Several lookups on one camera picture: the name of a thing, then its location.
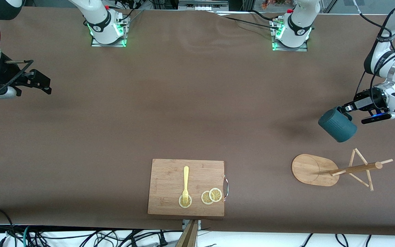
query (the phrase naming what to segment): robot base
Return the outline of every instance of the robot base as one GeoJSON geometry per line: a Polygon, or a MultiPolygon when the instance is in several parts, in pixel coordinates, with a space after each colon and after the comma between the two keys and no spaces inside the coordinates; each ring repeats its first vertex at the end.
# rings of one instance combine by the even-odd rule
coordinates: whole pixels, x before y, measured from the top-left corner
{"type": "MultiPolygon", "coordinates": [[[[270,26],[276,26],[273,21],[269,21],[270,26]]],[[[272,50],[285,50],[285,51],[307,51],[307,42],[304,41],[304,43],[300,47],[287,47],[281,43],[279,39],[277,39],[275,36],[277,34],[278,30],[271,29],[271,39],[272,39],[272,50]]]]}
{"type": "Polygon", "coordinates": [[[119,28],[119,30],[123,31],[124,35],[119,37],[115,42],[110,43],[110,44],[101,44],[99,42],[97,42],[97,40],[94,39],[94,37],[92,37],[91,40],[91,46],[92,47],[126,47],[127,45],[127,34],[129,33],[129,24],[130,24],[130,16],[126,17],[126,19],[124,19],[122,22],[120,22],[119,24],[124,24],[123,27],[119,28]]]}

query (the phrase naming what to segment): wooden dowel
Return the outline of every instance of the wooden dowel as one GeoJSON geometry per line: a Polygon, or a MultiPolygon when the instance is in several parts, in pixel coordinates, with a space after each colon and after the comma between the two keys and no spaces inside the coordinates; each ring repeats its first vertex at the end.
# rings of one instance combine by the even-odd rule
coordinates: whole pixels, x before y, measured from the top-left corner
{"type": "Polygon", "coordinates": [[[370,174],[369,170],[367,170],[367,177],[368,177],[368,184],[370,185],[370,191],[374,191],[374,189],[373,189],[373,181],[371,181],[371,174],[370,174]]]}
{"type": "Polygon", "coordinates": [[[334,172],[334,173],[332,173],[333,171],[330,172],[330,175],[336,176],[336,175],[340,175],[340,174],[347,172],[345,169],[338,169],[338,170],[339,170],[338,172],[334,172]]]}
{"type": "Polygon", "coordinates": [[[348,175],[352,176],[353,178],[355,178],[357,181],[361,182],[361,184],[363,184],[364,186],[369,187],[369,185],[367,183],[365,183],[364,181],[362,181],[360,178],[356,177],[355,175],[353,175],[353,173],[349,173],[348,175]]]}
{"type": "Polygon", "coordinates": [[[368,165],[367,160],[362,156],[362,154],[359,152],[358,149],[354,149],[356,151],[356,153],[358,154],[358,156],[361,158],[361,160],[363,161],[364,164],[368,165]]]}
{"type": "Polygon", "coordinates": [[[392,162],[392,161],[393,161],[392,158],[390,158],[389,160],[381,161],[381,163],[382,163],[382,164],[386,164],[386,163],[390,163],[390,162],[392,162]]]}
{"type": "Polygon", "coordinates": [[[346,169],[337,169],[337,170],[331,170],[329,173],[332,176],[336,176],[339,174],[347,174],[347,173],[356,173],[356,172],[363,172],[365,170],[375,170],[375,169],[382,169],[382,163],[380,162],[374,162],[370,163],[367,165],[360,165],[360,166],[355,166],[355,167],[347,167],[346,169]]]}
{"type": "Polygon", "coordinates": [[[348,167],[351,167],[353,165],[354,158],[355,158],[355,150],[352,150],[351,157],[350,157],[350,163],[348,164],[348,167]]]}

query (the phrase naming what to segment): wooden base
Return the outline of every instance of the wooden base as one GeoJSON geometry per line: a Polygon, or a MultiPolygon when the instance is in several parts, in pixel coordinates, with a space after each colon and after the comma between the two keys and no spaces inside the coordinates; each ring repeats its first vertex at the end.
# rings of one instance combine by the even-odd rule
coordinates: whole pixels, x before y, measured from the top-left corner
{"type": "Polygon", "coordinates": [[[332,186],[337,183],[339,175],[331,176],[331,170],[337,170],[337,165],[329,160],[310,154],[301,154],[292,161],[292,173],[295,178],[309,185],[332,186]]]}

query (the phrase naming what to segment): lemon slice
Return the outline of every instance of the lemon slice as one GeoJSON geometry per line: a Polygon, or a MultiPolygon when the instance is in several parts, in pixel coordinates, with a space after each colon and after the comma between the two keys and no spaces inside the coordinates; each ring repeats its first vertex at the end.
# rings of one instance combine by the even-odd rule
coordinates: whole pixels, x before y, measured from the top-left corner
{"type": "Polygon", "coordinates": [[[213,203],[213,201],[210,199],[210,191],[204,191],[201,195],[201,200],[203,203],[205,203],[206,205],[210,205],[211,203],[213,203]]]}
{"type": "Polygon", "coordinates": [[[222,199],[222,191],[218,188],[210,189],[209,194],[210,194],[210,200],[212,200],[215,203],[220,201],[220,199],[222,199]]]}
{"type": "Polygon", "coordinates": [[[191,205],[190,195],[188,195],[188,203],[187,204],[182,204],[182,195],[179,197],[178,203],[179,203],[179,206],[181,206],[181,208],[188,208],[191,205]]]}

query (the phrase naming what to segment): wooden mug stand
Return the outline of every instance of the wooden mug stand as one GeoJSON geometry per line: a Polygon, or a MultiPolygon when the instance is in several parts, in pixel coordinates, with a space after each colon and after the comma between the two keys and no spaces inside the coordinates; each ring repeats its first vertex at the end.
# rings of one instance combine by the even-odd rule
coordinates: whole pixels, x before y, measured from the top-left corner
{"type": "Polygon", "coordinates": [[[337,165],[327,158],[310,154],[301,154],[292,161],[292,173],[298,181],[318,186],[333,186],[337,183],[339,175],[348,174],[364,186],[369,187],[370,191],[374,191],[370,170],[382,169],[383,164],[392,161],[392,159],[389,159],[386,161],[368,163],[358,149],[353,149],[348,167],[345,169],[338,169],[337,165]],[[361,158],[364,163],[363,165],[353,167],[355,154],[361,158]],[[353,175],[353,173],[356,172],[366,172],[368,184],[353,175]]]}

